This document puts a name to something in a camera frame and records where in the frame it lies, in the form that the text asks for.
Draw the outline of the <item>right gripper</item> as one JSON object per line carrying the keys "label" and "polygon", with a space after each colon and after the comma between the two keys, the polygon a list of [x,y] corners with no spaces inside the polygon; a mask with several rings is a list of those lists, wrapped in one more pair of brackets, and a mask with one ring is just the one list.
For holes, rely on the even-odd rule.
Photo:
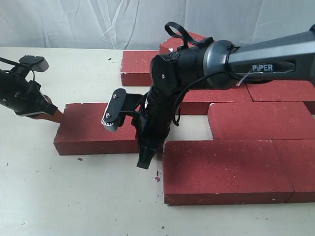
{"label": "right gripper", "polygon": [[157,90],[151,90],[141,101],[140,115],[133,122],[139,147],[138,168],[148,169],[152,158],[162,147],[170,132],[173,109],[179,94],[177,91],[166,96]]}

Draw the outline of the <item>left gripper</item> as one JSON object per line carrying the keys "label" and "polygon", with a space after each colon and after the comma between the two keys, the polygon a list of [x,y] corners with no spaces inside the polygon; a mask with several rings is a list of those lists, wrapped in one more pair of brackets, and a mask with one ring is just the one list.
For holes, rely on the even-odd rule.
{"label": "left gripper", "polygon": [[0,104],[19,116],[60,123],[62,112],[49,96],[41,92],[41,84],[12,74],[0,75]]}

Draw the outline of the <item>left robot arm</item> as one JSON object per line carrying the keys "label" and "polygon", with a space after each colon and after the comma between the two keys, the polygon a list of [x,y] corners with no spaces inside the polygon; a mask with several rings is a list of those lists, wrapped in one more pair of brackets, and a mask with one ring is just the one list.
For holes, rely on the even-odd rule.
{"label": "left robot arm", "polygon": [[23,74],[0,71],[0,104],[20,117],[60,123],[63,113],[50,97],[41,92],[41,84],[27,81]]}

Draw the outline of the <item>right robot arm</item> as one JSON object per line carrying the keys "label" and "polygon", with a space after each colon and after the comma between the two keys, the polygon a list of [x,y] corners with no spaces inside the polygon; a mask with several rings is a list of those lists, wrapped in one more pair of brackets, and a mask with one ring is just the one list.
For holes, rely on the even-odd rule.
{"label": "right robot arm", "polygon": [[151,87],[141,98],[132,124],[138,143],[137,167],[147,169],[162,148],[170,126],[178,125],[180,104],[190,90],[226,90],[273,80],[311,81],[315,77],[315,29],[246,46],[207,37],[194,40],[179,24],[165,31],[182,40],[171,53],[150,63]]}

